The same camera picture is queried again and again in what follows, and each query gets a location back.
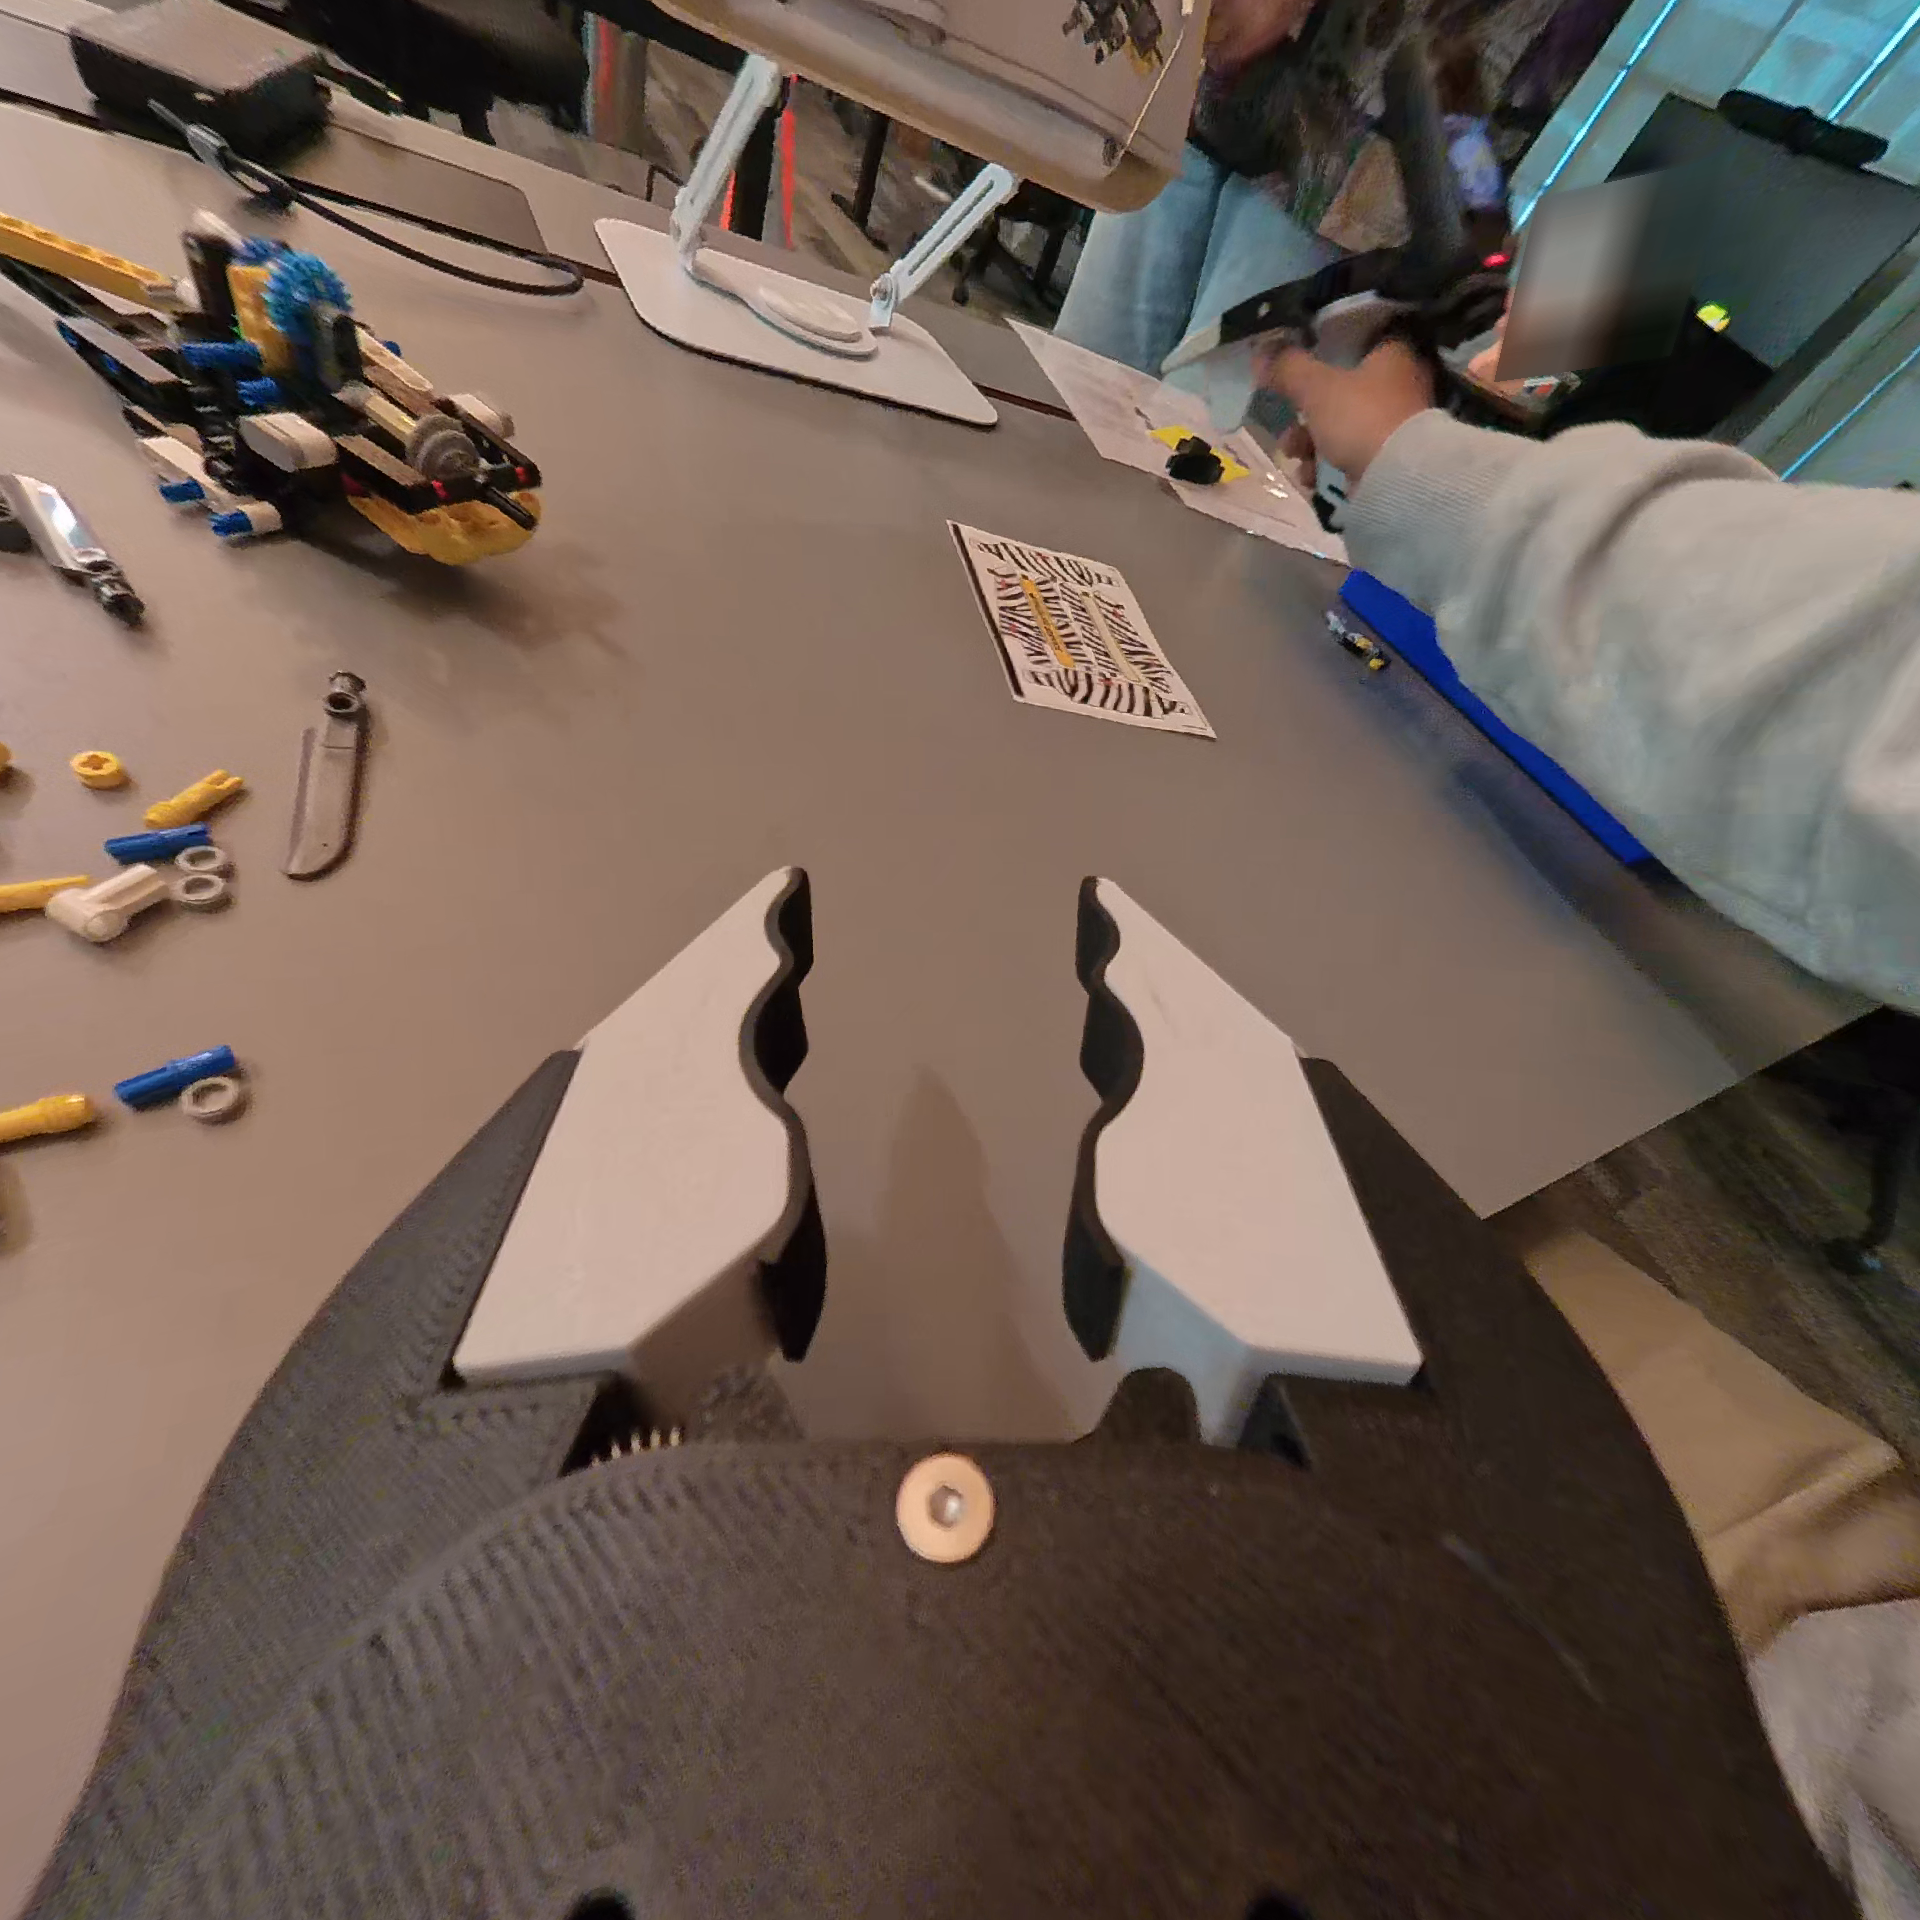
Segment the white tablet stand base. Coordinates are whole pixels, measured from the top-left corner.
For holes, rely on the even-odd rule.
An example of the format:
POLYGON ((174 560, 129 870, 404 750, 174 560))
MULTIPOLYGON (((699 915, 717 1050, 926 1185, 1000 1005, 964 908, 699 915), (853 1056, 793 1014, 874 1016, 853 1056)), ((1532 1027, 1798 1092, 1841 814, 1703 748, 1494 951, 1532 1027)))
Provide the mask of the white tablet stand base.
POLYGON ((600 221, 597 236, 640 323, 683 349, 976 429, 984 398, 906 302, 1021 186, 1130 213, 1176 177, 1211 7, 1195 3, 1160 77, 1094 64, 1063 36, 1071 4, 666 3, 742 67, 664 232, 600 221), (710 216, 784 80, 829 90, 981 160, 981 173, 863 298, 721 252, 710 216))

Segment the clear plastic bag with paper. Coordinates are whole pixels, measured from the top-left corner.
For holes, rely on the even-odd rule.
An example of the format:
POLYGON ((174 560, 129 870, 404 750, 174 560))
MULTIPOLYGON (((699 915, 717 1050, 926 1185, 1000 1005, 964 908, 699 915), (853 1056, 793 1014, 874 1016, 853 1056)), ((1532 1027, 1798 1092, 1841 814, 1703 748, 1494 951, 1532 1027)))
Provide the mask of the clear plastic bag with paper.
POLYGON ((1287 454, 1268 449, 1244 426, 1232 433, 1217 429, 1196 397, 1168 388, 1145 373, 1087 349, 1060 343, 1040 327, 1018 319, 1009 324, 1103 461, 1163 482, 1196 515, 1299 554, 1338 567, 1349 564, 1346 542, 1322 524, 1311 485, 1287 454), (1251 468, 1249 477, 1212 489, 1173 482, 1165 473, 1165 446, 1148 439, 1150 429, 1171 425, 1230 450, 1251 468))

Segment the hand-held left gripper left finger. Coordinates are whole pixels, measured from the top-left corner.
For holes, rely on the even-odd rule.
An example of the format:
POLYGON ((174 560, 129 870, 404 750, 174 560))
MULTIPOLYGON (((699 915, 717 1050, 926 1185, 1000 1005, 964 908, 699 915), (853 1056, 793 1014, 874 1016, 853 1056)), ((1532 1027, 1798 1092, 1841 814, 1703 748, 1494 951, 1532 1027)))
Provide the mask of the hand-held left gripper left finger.
POLYGON ((806 1355, 827 1240, 789 1095, 811 966, 811 881, 777 868, 564 1058, 460 1385, 613 1378, 647 1429, 691 1429, 724 1380, 806 1355))

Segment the person's right hand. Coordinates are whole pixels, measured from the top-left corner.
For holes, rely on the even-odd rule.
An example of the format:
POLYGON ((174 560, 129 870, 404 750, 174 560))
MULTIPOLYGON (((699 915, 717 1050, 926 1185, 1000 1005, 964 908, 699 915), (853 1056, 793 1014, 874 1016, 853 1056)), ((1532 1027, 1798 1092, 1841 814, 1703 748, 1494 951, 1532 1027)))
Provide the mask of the person's right hand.
POLYGON ((1335 366, 1309 349, 1279 347, 1262 388, 1290 412, 1279 446, 1303 473, 1336 470, 1359 485, 1391 439, 1436 404, 1432 363, 1406 341, 1377 345, 1359 364, 1335 366))

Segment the silver lego panel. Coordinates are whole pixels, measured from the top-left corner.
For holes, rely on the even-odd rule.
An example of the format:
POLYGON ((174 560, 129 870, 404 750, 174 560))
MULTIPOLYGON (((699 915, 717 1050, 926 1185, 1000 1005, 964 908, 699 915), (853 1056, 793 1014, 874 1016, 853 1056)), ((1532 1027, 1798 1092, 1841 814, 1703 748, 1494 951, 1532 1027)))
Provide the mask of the silver lego panel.
POLYGON ((144 600, 85 517, 51 482, 23 473, 2 474, 2 554, 36 554, 69 582, 85 588, 109 617, 140 628, 144 600))

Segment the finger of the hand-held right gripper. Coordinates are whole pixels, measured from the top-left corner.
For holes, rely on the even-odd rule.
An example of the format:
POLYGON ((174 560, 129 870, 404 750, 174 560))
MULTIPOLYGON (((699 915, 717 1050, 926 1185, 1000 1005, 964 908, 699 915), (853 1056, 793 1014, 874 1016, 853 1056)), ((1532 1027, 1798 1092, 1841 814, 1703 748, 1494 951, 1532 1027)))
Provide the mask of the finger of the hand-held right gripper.
POLYGON ((1183 337, 1160 360, 1160 374, 1173 379, 1188 369, 1212 364, 1241 350, 1261 350, 1268 345, 1312 347, 1318 315, 1336 298, 1336 272, 1317 272, 1264 288, 1183 337))

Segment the black power adapter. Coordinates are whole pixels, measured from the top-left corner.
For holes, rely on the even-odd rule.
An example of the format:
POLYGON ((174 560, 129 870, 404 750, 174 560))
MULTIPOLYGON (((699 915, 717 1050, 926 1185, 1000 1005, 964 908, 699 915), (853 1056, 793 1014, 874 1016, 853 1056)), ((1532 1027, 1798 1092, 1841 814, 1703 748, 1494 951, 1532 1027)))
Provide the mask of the black power adapter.
POLYGON ((216 3, 149 3, 67 30, 79 80, 110 114, 205 129, 245 155, 274 155, 330 123, 325 55, 216 3))

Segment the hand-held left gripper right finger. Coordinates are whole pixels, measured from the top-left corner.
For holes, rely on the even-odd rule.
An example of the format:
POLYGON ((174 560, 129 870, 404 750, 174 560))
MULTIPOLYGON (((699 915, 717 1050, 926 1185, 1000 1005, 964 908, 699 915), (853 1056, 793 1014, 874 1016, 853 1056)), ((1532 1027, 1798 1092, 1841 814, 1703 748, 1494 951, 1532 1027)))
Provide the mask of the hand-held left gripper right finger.
POLYGON ((1077 898, 1078 1069, 1064 1312, 1123 1378, 1183 1383, 1235 1448, 1275 1380, 1410 1389, 1426 1357, 1303 1052, 1115 878, 1077 898))

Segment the black computer monitor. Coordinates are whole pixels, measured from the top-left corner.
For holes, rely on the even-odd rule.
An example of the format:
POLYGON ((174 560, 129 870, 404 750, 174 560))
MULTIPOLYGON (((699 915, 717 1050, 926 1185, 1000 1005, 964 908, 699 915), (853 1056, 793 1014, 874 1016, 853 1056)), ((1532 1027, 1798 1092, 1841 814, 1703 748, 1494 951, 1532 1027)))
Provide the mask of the black computer monitor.
POLYGON ((1757 94, 1716 107, 1664 96, 1610 180, 1662 177, 1688 235, 1684 309, 1662 353, 1595 381, 1580 412, 1653 439, 1749 445, 1813 479, 1824 364, 1907 280, 1917 188, 1875 170, 1884 145, 1757 94))

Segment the white lego connector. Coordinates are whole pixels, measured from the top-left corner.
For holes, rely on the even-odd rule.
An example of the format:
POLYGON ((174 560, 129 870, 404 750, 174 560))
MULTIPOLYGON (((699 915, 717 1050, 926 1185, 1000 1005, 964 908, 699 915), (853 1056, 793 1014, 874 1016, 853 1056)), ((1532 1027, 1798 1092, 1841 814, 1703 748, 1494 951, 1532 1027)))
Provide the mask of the white lego connector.
POLYGON ((71 885, 43 906, 43 917, 89 946, 109 946, 152 908, 171 903, 174 876, 149 863, 115 868, 101 881, 71 885))

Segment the grey lego blade piece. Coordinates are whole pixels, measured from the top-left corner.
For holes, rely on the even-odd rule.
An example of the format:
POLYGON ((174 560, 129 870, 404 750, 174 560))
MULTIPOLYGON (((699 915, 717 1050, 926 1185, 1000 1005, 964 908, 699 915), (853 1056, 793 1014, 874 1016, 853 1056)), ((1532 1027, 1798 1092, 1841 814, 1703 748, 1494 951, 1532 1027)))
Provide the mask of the grey lego blade piece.
POLYGON ((283 875, 313 883, 352 853, 372 744, 368 684, 342 670, 330 677, 319 718, 301 735, 290 845, 283 875))

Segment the black yellow lego model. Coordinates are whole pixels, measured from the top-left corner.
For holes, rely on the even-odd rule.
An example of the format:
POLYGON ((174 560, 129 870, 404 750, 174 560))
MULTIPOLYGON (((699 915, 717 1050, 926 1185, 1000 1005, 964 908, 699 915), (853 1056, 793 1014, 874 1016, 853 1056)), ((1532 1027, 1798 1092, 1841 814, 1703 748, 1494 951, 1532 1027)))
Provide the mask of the black yellow lego model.
POLYGON ((171 504, 228 542, 306 534, 344 511, 445 567, 533 540, 543 473, 514 423, 382 343, 328 263, 206 211, 181 248, 185 272, 168 277, 2 219, 4 280, 116 397, 171 504))

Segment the person's torso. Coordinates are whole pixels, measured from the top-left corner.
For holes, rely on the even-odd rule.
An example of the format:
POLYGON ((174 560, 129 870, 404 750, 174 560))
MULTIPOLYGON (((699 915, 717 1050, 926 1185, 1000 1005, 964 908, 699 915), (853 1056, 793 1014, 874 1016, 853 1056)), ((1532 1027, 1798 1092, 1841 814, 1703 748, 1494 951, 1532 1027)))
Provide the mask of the person's torso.
POLYGON ((1749 1669, 1796 1810, 1864 1918, 1918 1915, 1918 1603, 1824 1610, 1749 1669))

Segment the blue plastic bin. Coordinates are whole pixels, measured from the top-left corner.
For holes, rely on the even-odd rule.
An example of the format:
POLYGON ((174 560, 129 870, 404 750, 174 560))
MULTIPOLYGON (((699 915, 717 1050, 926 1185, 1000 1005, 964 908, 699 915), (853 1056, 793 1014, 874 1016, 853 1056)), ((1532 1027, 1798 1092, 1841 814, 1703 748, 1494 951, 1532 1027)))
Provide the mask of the blue plastic bin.
POLYGON ((1604 804, 1548 753, 1530 743, 1478 696, 1442 649, 1429 613, 1387 588, 1377 576, 1355 568, 1336 590, 1333 609, 1377 637, 1393 657, 1391 670, 1405 666, 1417 680, 1460 717, 1506 758, 1534 789, 1567 814, 1616 865, 1632 870, 1656 866, 1656 856, 1604 804))

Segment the zebra striped sticker sheet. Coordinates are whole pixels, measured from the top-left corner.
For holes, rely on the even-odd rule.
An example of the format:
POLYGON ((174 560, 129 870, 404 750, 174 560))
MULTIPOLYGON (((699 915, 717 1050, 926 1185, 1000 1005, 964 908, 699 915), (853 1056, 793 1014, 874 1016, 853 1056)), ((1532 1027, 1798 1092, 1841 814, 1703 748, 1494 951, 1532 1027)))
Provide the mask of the zebra striped sticker sheet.
POLYGON ((1018 704, 1219 736, 1117 567, 958 520, 947 531, 1018 704))

